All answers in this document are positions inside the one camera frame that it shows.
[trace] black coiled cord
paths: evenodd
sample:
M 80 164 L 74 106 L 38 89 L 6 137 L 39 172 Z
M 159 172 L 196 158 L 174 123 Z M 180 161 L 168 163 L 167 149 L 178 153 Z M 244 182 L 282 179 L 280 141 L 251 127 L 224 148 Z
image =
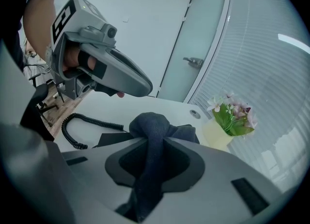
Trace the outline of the black coiled cord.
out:
M 87 149 L 87 145 L 78 143 L 75 139 L 72 138 L 71 135 L 69 135 L 67 131 L 67 125 L 69 121 L 71 121 L 73 118 L 79 118 L 82 119 L 85 122 L 89 122 L 91 124 L 104 127 L 104 128 L 110 128 L 110 129 L 116 129 L 116 130 L 121 130 L 123 131 L 124 126 L 120 124 L 115 124 L 115 123 L 109 123 L 109 122 L 104 122 L 104 121 L 99 121 L 93 118 L 88 118 L 82 114 L 78 113 L 72 113 L 70 116 L 68 116 L 65 120 L 62 122 L 62 133 L 64 137 L 70 142 L 70 144 L 76 148 L 76 149 Z

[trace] wooden floor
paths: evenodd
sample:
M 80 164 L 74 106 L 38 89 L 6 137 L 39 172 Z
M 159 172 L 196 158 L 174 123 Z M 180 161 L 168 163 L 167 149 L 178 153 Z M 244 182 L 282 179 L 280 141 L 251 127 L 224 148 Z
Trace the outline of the wooden floor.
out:
M 45 118 L 53 124 L 52 127 L 48 125 L 48 123 L 43 120 L 45 126 L 49 130 L 49 132 L 52 134 L 52 136 L 56 137 L 58 132 L 61 130 L 62 127 L 62 121 L 69 116 L 71 113 L 74 112 L 74 109 L 76 106 L 87 96 L 87 94 L 91 91 L 89 90 L 87 93 L 83 95 L 82 98 L 77 98 L 75 100 L 72 100 L 68 98 L 67 96 L 62 95 L 64 103 L 62 102 L 62 99 L 60 96 L 57 97 L 57 99 L 53 98 L 53 95 L 57 93 L 56 86 L 54 83 L 51 83 L 48 85 L 48 96 L 45 98 L 44 103 L 47 104 L 47 106 L 50 105 L 57 105 L 59 109 L 52 108 L 51 110 L 48 110 L 43 115 Z

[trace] human hand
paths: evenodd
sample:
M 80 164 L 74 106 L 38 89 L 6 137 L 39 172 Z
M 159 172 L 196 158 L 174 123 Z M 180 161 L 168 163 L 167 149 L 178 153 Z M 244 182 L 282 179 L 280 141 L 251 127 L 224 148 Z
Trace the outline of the human hand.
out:
M 69 45 L 66 48 L 66 50 L 64 52 L 64 61 L 63 61 L 63 66 L 62 66 L 63 71 L 68 70 L 68 68 L 70 68 L 70 67 L 78 67 L 79 66 L 79 63 L 78 63 L 79 52 L 80 52 L 80 48 L 76 45 Z M 90 56 L 88 58 L 87 65 L 89 66 L 89 68 L 91 70 L 93 70 L 95 68 L 96 61 L 97 61 L 97 59 L 92 57 L 92 56 Z M 120 98 L 123 98 L 125 94 L 123 92 L 118 92 L 117 95 Z

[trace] dark blue cloth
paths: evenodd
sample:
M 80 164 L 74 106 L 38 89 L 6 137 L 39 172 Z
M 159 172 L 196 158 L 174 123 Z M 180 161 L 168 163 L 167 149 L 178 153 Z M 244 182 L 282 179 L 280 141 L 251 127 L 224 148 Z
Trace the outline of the dark blue cloth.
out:
M 153 112 L 142 113 L 129 125 L 133 137 L 148 138 L 145 168 L 135 182 L 135 212 L 142 222 L 162 198 L 161 184 L 164 177 L 163 138 L 174 137 L 199 143 L 192 126 L 175 127 L 165 116 Z

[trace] flower pot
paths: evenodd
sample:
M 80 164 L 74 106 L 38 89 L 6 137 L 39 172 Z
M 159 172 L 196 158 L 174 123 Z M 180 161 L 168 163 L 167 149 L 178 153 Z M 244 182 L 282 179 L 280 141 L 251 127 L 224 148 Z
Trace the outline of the flower pot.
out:
M 227 145 L 233 139 L 233 136 L 226 134 L 215 119 L 208 121 L 202 127 L 202 132 L 211 148 L 222 151 L 227 151 Z

